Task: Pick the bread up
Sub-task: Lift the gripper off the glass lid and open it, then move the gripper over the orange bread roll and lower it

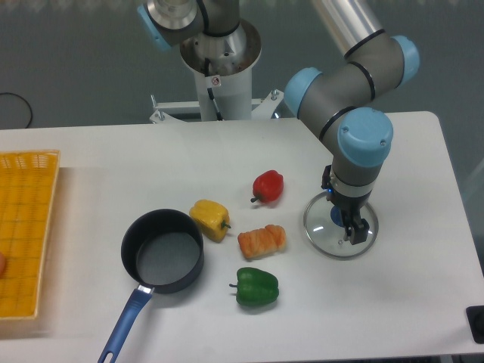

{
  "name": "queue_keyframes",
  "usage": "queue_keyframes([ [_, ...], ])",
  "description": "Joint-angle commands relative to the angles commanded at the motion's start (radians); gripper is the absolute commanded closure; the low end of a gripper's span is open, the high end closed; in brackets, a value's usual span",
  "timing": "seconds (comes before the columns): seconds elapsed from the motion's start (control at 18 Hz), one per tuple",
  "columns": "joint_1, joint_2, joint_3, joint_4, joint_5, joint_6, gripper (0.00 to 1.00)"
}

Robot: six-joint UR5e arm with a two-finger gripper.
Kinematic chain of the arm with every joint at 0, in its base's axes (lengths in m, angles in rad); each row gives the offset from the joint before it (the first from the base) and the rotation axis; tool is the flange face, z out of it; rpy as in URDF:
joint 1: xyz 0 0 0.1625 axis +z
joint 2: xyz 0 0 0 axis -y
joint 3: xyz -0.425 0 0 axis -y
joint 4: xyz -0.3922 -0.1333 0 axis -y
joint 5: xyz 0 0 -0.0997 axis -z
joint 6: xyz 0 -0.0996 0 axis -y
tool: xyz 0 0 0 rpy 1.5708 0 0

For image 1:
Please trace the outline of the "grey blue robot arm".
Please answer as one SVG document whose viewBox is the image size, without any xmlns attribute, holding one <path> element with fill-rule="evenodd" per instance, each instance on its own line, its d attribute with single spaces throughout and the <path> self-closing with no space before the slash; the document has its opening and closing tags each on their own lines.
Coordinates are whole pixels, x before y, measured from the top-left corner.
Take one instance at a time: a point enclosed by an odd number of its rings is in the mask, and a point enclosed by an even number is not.
<svg viewBox="0 0 484 363">
<path fill-rule="evenodd" d="M 404 36 L 389 36 L 364 1 L 316 1 L 345 65 L 324 75 L 296 73 L 284 90 L 288 109 L 332 153 L 322 187 L 351 244 L 367 240 L 361 217 L 392 142 L 392 124 L 369 104 L 405 84 L 420 55 Z M 252 68 L 262 50 L 236 1 L 145 1 L 138 15 L 160 50 L 179 47 L 194 76 L 202 120 L 249 119 Z"/>
</svg>

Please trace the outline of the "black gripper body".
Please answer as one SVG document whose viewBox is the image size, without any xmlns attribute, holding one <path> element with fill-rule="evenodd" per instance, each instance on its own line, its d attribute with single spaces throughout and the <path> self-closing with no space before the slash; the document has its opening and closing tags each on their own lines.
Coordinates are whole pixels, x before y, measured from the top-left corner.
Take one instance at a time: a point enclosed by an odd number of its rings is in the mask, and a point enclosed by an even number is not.
<svg viewBox="0 0 484 363">
<path fill-rule="evenodd" d="M 339 180 L 332 165 L 324 168 L 321 188 L 326 191 L 326 199 L 339 210 L 338 225 L 346 231 L 368 231 L 368 222 L 361 217 L 360 210 L 367 203 L 370 190 L 366 186 L 356 187 Z"/>
</svg>

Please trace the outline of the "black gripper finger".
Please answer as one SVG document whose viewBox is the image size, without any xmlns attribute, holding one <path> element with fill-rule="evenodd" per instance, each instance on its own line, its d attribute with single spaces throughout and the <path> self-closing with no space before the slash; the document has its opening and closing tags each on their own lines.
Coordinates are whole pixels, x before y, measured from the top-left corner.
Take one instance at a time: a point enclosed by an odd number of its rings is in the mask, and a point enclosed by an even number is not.
<svg viewBox="0 0 484 363">
<path fill-rule="evenodd" d="M 351 245 L 364 243 L 368 238 L 368 221 L 366 219 L 352 220 L 347 234 Z"/>
</svg>

